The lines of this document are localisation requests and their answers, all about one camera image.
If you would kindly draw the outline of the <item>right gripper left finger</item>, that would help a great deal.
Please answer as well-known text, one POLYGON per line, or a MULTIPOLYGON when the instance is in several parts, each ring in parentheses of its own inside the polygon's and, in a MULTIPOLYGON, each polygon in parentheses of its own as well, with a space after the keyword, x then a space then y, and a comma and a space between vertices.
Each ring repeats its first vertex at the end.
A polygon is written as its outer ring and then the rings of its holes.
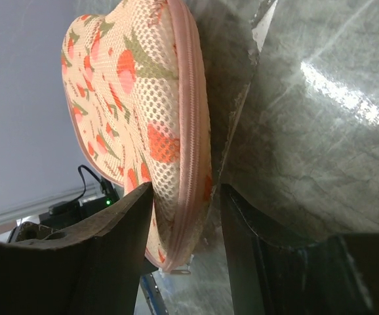
POLYGON ((42 240, 0 242, 0 314, 132 314, 153 187, 42 240))

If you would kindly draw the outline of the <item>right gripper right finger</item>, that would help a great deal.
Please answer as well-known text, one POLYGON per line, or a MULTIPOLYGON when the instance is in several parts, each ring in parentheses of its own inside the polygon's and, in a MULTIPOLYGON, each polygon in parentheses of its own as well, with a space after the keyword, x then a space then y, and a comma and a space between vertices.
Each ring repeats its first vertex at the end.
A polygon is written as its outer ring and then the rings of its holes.
POLYGON ((304 238, 220 189, 236 314, 379 314, 379 233, 304 238))

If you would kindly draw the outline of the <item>pink mesh laundry bag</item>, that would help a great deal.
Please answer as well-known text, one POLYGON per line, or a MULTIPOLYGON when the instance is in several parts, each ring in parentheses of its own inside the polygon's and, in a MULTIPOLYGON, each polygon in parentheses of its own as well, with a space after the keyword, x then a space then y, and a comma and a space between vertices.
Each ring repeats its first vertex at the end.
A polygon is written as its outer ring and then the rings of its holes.
POLYGON ((62 82, 89 163, 126 194, 153 186, 146 257, 188 263, 209 210, 210 117, 195 19, 183 1, 122 1, 85 14, 61 49, 62 82))

